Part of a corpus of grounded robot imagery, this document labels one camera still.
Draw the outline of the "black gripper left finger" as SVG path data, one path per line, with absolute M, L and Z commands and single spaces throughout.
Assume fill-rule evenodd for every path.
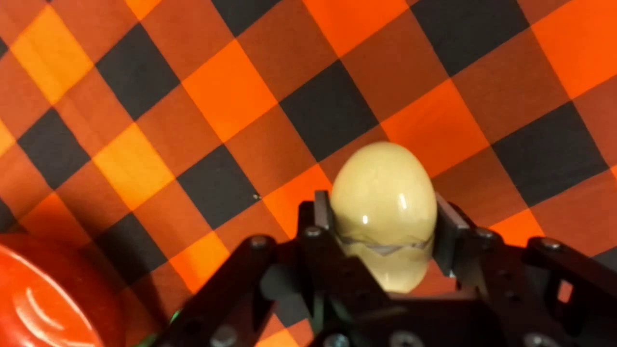
M 329 206 L 329 197 L 325 191 L 315 191 L 312 239 L 319 245 L 319 252 L 323 256 L 329 256 L 331 249 L 335 247 L 335 237 L 331 229 L 333 229 L 333 212 Z

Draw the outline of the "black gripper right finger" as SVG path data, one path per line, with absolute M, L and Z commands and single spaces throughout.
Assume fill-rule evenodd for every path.
M 464 212 L 441 195 L 437 199 L 437 222 L 433 231 L 433 260 L 447 278 L 460 276 L 462 243 L 472 231 Z

